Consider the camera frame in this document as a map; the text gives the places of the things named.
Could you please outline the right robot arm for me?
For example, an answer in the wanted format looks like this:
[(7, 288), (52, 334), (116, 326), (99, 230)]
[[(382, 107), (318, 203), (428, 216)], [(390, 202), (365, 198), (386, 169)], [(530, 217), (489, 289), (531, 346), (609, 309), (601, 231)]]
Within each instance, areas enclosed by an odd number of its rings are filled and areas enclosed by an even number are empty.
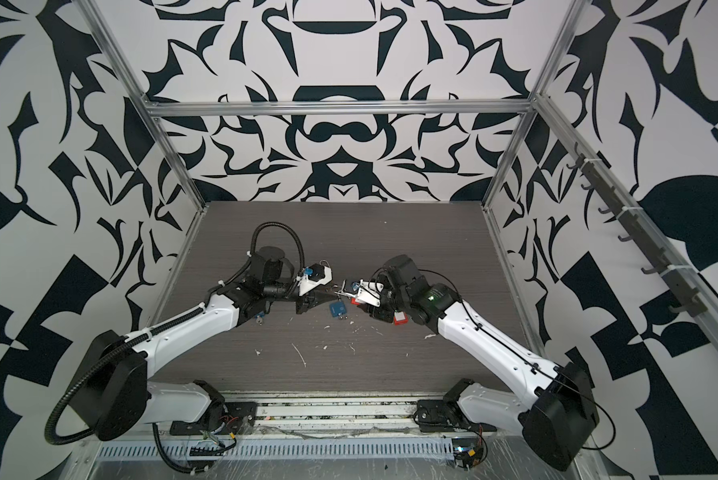
[(452, 342), (490, 370), (513, 393), (491, 398), (485, 387), (463, 383), (450, 402), (471, 424), (518, 433), (548, 466), (565, 471), (600, 423), (589, 374), (548, 360), (483, 318), (446, 276), (419, 268), (407, 255), (388, 260), (369, 279), (348, 280), (346, 292), (372, 318), (404, 315)]

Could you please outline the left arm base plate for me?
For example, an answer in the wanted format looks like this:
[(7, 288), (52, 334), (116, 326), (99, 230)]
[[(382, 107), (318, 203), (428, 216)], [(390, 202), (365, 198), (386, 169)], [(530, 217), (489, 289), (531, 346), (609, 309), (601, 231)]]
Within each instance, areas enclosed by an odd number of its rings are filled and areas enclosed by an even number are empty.
[(258, 403), (253, 401), (212, 404), (196, 422), (175, 421), (169, 428), (172, 436), (239, 434), (255, 425)]

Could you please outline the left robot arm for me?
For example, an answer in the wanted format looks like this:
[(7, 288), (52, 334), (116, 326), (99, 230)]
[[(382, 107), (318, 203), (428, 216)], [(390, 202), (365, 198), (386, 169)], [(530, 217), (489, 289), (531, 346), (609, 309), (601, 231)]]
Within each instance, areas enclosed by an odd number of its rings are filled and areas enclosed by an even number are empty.
[(204, 380), (155, 382), (153, 376), (206, 340), (264, 317), (276, 302), (291, 302), (302, 314), (330, 301), (331, 280), (325, 260), (296, 269), (281, 249), (262, 247), (188, 311), (127, 335), (98, 335), (69, 386), (67, 405), (102, 441), (139, 424), (178, 422), (215, 431), (226, 412), (214, 387)]

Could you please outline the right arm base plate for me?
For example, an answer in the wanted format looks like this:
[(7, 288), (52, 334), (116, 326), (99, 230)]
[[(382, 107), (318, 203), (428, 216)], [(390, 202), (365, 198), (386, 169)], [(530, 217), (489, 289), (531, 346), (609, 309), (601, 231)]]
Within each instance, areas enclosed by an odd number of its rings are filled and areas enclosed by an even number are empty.
[(497, 428), (490, 424), (474, 423), (468, 420), (459, 406), (446, 400), (418, 400), (413, 421), (422, 432), (496, 432)]

